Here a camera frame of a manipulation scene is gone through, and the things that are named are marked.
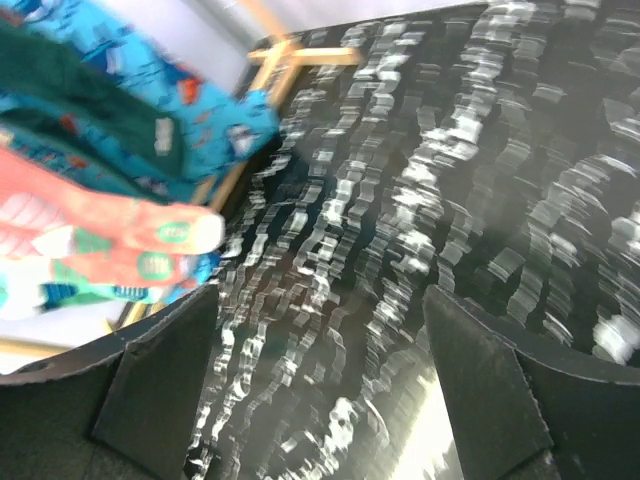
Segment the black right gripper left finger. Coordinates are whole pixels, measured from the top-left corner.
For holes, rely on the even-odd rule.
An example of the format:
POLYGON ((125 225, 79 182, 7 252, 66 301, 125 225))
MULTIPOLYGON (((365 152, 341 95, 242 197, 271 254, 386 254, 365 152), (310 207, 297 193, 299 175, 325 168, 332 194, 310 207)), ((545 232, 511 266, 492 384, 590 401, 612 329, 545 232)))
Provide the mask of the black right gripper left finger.
POLYGON ((180 478, 217 314, 217 288, 204 285, 2 376, 2 478, 180 478))

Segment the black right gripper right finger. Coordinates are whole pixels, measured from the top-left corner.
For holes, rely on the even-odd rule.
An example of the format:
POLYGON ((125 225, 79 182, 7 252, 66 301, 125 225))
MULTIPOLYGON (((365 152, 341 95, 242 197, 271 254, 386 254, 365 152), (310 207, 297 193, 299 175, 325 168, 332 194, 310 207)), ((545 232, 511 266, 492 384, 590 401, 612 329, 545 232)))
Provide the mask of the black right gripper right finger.
POLYGON ((639 371, 431 285, 423 311, 467 479, 636 479, 639 371))

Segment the dark green sock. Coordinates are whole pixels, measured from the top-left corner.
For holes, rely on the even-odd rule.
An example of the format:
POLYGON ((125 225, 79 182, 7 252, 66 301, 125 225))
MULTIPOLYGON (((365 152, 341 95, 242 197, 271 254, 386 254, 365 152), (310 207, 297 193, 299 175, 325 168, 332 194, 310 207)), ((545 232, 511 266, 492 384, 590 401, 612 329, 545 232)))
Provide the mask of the dark green sock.
POLYGON ((184 171, 180 122, 111 83, 67 45, 2 22, 1 88, 89 121, 166 175, 184 171))

